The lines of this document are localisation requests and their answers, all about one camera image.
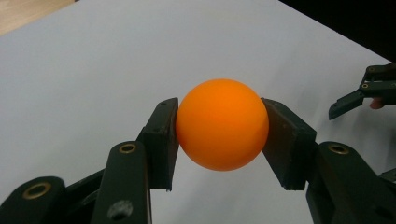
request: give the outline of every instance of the white surface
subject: white surface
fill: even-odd
[[[381,173],[396,167],[395,108],[327,115],[385,63],[277,1],[78,2],[0,37],[0,201],[38,176],[70,185],[102,169],[157,103],[214,77],[287,105],[318,142],[350,145]],[[262,154],[218,173],[180,150],[174,190],[152,191],[152,213],[164,224],[312,223],[304,192],[283,190]]]

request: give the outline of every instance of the black plastic part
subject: black plastic part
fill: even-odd
[[[329,110],[329,119],[335,119],[349,110],[352,110],[363,104],[364,94],[361,91],[353,91],[352,93],[337,100],[332,104]]]
[[[178,151],[175,131],[177,109],[177,98],[160,102],[137,137],[148,153],[151,189],[172,189]]]
[[[263,99],[270,121],[262,150],[284,189],[304,189],[313,160],[317,132],[286,106]]]
[[[62,223],[90,223],[104,172],[96,172],[66,188],[67,209]]]
[[[317,190],[311,184],[306,191],[309,211],[315,224],[330,224],[334,215],[334,204],[325,190]]]
[[[396,223],[395,195],[353,148],[322,143],[315,161],[335,204],[333,211],[326,211],[332,214],[332,222],[324,223]]]
[[[393,170],[386,171],[379,175],[388,188],[396,195],[396,168]]]
[[[367,67],[359,88],[330,107],[329,119],[362,105],[364,98],[379,98],[382,105],[396,105],[396,63]]]
[[[151,223],[146,150],[124,142],[109,154],[91,224]]]
[[[1,205],[0,223],[57,223],[63,211],[64,195],[64,182],[58,177],[44,176],[26,182]]]

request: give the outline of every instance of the orange ball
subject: orange ball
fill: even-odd
[[[177,111],[177,139],[199,165],[230,171],[262,151],[269,120],[264,103],[250,87],[213,79],[192,89]]]

